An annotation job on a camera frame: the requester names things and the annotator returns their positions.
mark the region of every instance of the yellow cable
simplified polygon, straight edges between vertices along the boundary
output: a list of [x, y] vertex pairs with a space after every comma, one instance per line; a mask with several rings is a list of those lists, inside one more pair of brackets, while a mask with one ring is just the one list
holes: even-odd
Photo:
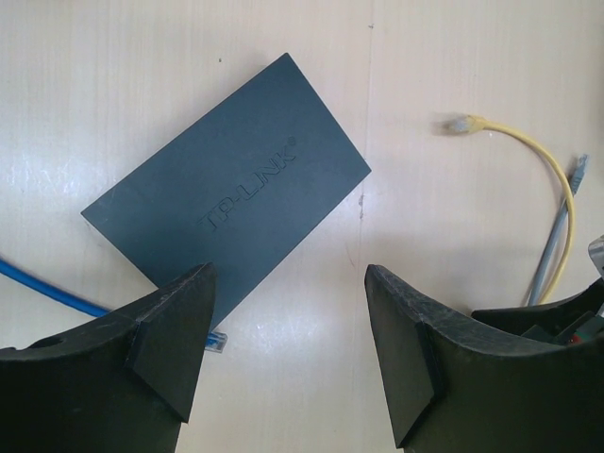
[[527, 134], [521, 132], [520, 130], [514, 129], [513, 127], [494, 123], [480, 116], [468, 115], [464, 118], [448, 123], [445, 125], [445, 129], [447, 132], [454, 134], [473, 134], [475, 132], [488, 129], [514, 137], [516, 140], [532, 148], [533, 151], [544, 158], [560, 180], [560, 183], [562, 184], [562, 191], [564, 192], [566, 206], [568, 208], [568, 232], [566, 234], [566, 243], [564, 244], [564, 250], [562, 252], [562, 256], [560, 257], [558, 267], [556, 268], [554, 275], [547, 285], [547, 288], [539, 299], [539, 304], [544, 304], [556, 289], [556, 286], [560, 281], [560, 277], [562, 276], [564, 268], [566, 267], [566, 262], [568, 261], [568, 256], [570, 255], [571, 248], [573, 247], [573, 241], [575, 239], [575, 201], [564, 170], [549, 151], [534, 141]]

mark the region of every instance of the wooden table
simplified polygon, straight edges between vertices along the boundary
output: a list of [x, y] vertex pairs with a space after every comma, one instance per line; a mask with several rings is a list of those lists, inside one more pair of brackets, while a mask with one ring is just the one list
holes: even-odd
[[[373, 173], [220, 325], [178, 453], [394, 451], [368, 263], [460, 310], [522, 303], [559, 184], [507, 137], [434, 135], [442, 114], [592, 155], [556, 297], [597, 277], [598, 0], [3, 0], [0, 254], [108, 307], [151, 292], [79, 212], [286, 51]], [[87, 320], [0, 278], [0, 347]]]

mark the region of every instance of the black object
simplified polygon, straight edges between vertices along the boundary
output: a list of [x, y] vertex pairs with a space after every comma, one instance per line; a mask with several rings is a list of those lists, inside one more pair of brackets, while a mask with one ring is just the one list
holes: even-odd
[[479, 310], [476, 319], [381, 266], [368, 267], [365, 289], [397, 447], [604, 451], [604, 338], [560, 346], [520, 336], [535, 325], [562, 331], [597, 311], [602, 280], [558, 304]]
[[213, 262], [214, 328], [369, 172], [285, 54], [82, 214], [156, 285]]
[[174, 452], [215, 279], [211, 265], [199, 266], [83, 326], [0, 350], [0, 452]]

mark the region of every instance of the table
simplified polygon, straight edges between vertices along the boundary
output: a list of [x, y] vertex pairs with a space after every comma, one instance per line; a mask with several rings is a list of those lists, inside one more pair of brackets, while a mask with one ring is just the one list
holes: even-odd
[[[108, 307], [151, 292], [79, 212], [283, 52], [373, 173], [220, 325], [177, 452], [392, 452], [366, 265], [458, 310], [518, 306], [560, 202], [522, 144], [435, 120], [520, 127], [562, 165], [590, 153], [556, 298], [597, 278], [602, 2], [4, 0], [0, 254]], [[87, 320], [0, 278], [0, 347]]]

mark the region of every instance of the beige tabletop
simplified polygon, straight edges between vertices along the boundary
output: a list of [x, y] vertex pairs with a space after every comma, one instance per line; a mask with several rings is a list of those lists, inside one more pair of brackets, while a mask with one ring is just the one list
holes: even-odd
[[[220, 325], [177, 452], [392, 452], [367, 264], [460, 310], [519, 306], [561, 199], [522, 144], [433, 121], [591, 154], [555, 298], [597, 277], [601, 0], [1, 0], [0, 255], [112, 308], [153, 291], [79, 212], [283, 52], [373, 173]], [[0, 347], [88, 319], [0, 277]]]

